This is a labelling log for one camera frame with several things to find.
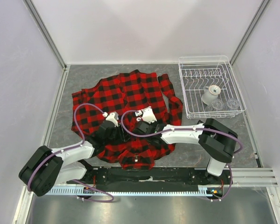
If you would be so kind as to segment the red black plaid shirt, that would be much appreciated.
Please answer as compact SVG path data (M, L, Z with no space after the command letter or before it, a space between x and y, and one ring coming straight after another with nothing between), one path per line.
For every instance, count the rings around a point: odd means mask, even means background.
M173 84L167 74L143 73L134 70L101 79L96 86L72 94L72 131L89 136L98 130L105 118L104 112L117 112L124 116L125 127L133 132L137 123L131 110L152 107L157 122L180 126L182 124L182 101L175 95ZM123 169L149 170L155 161L169 155L175 145L153 146L144 138L131 136L119 146L107 145L96 157L108 163L119 163Z

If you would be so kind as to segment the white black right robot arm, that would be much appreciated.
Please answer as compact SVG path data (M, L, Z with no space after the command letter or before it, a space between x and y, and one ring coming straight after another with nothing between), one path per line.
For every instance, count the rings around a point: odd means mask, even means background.
M212 118L192 126L149 124L139 121L133 133L144 135L145 139L157 146L175 143L200 145L210 155L204 178L211 184L221 179L225 165L232 161L238 138L236 132Z

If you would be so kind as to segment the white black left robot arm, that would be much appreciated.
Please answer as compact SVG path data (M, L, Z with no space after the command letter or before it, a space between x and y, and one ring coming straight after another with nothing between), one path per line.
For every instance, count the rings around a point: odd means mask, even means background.
M19 178L37 196L47 194L54 185L73 179L89 183L93 179L91 165L86 159L103 152L107 145L119 146L131 136L121 125L104 121L85 142L68 147L50 149L39 147L19 172Z

